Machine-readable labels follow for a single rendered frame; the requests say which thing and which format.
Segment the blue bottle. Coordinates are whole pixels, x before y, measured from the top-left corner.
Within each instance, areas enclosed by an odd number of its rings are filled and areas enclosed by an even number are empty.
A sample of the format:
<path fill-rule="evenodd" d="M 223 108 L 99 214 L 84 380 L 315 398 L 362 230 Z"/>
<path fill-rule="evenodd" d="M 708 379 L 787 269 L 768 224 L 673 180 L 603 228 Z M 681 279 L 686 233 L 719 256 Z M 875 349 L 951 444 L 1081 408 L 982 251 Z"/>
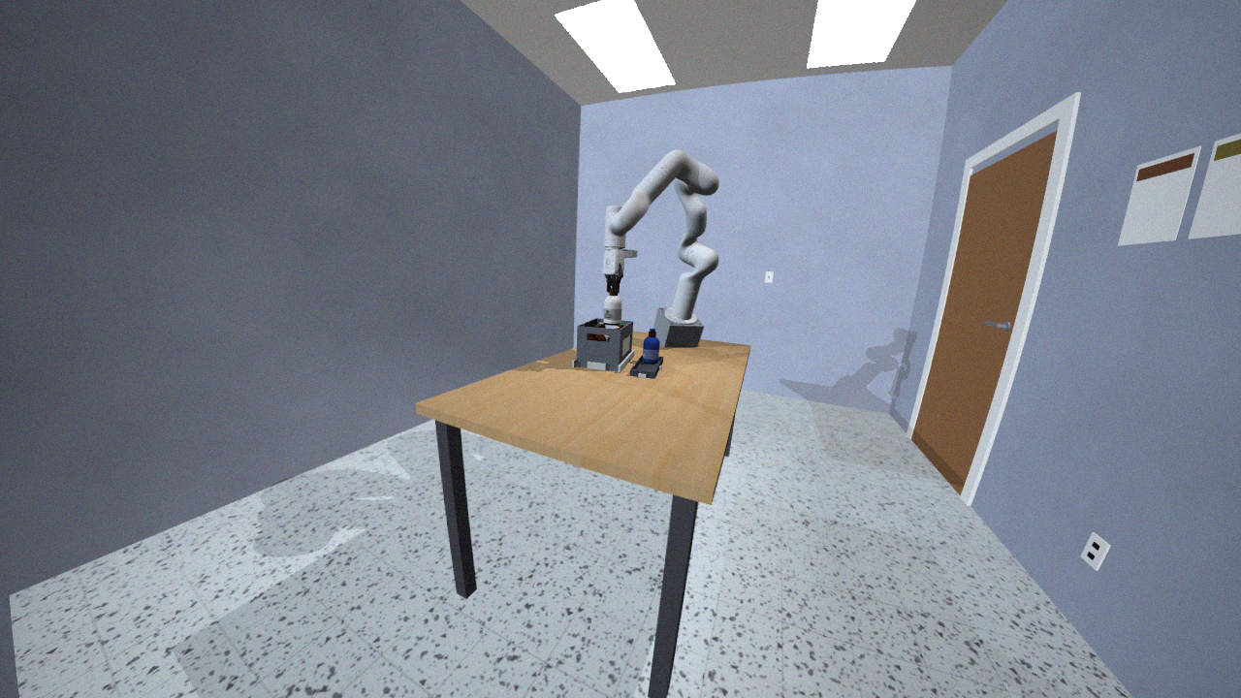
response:
<path fill-rule="evenodd" d="M 656 340 L 656 332 L 649 330 L 649 337 L 644 340 L 643 361 L 656 364 L 656 356 L 659 356 L 659 340 Z"/>

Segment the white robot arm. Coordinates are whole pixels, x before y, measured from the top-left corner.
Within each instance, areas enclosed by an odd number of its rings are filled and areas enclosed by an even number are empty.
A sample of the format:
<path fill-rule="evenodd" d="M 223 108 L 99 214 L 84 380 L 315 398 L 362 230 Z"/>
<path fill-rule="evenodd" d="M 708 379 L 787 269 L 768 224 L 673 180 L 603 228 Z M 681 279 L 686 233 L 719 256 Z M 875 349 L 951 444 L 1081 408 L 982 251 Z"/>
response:
<path fill-rule="evenodd" d="M 709 225 L 709 209 L 699 195 L 710 196 L 719 189 L 719 178 L 709 165 L 688 156 L 681 150 L 673 150 L 663 156 L 661 161 L 656 163 L 647 178 L 643 178 L 633 190 L 625 205 L 606 207 L 604 247 L 625 248 L 625 233 L 647 215 L 649 205 L 673 180 L 680 202 L 685 207 L 685 235 L 679 243 L 678 256 L 683 262 L 694 267 L 694 273 L 684 272 L 680 274 L 678 296 L 674 297 L 673 306 L 664 312 L 664 315 L 678 324 L 695 324 L 697 315 L 691 315 L 691 312 L 694 312 L 700 286 L 706 274 L 714 272 L 719 265 L 716 251 L 697 242 L 699 236 L 705 233 L 706 225 Z"/>

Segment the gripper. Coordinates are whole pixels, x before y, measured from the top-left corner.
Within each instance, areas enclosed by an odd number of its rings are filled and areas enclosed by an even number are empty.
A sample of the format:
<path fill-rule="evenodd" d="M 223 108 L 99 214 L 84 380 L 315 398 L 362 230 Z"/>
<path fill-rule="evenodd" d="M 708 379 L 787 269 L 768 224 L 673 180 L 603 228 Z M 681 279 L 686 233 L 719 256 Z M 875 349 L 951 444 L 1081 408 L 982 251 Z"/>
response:
<path fill-rule="evenodd" d="M 606 255 L 603 261 L 603 274 L 606 274 L 607 279 L 607 293 L 609 293 L 612 286 L 612 293 L 616 293 L 616 296 L 620 292 L 620 279 L 623 278 L 624 273 L 623 251 L 624 250 L 618 250 L 618 248 L 606 248 Z"/>

